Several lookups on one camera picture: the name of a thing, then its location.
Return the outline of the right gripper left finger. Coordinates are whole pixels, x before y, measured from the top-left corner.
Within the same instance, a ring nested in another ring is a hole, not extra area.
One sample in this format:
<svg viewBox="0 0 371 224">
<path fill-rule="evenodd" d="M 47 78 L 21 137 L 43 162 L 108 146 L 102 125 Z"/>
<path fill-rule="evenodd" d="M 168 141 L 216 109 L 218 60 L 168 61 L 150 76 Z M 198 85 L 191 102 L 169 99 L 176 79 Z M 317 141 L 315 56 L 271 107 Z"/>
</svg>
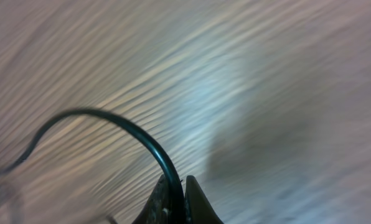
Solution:
<svg viewBox="0 0 371 224">
<path fill-rule="evenodd" d="M 163 174 L 132 224 L 168 224 L 170 208 L 169 187 Z"/>
</svg>

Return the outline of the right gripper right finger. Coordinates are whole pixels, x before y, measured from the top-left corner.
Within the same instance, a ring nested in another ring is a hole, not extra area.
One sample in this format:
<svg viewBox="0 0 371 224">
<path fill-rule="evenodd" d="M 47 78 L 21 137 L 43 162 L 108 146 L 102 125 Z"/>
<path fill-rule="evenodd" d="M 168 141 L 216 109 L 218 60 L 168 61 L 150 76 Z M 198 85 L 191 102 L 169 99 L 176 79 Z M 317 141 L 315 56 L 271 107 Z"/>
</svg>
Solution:
<svg viewBox="0 0 371 224">
<path fill-rule="evenodd" d="M 185 222 L 187 224 L 223 224 L 193 175 L 186 178 Z"/>
</svg>

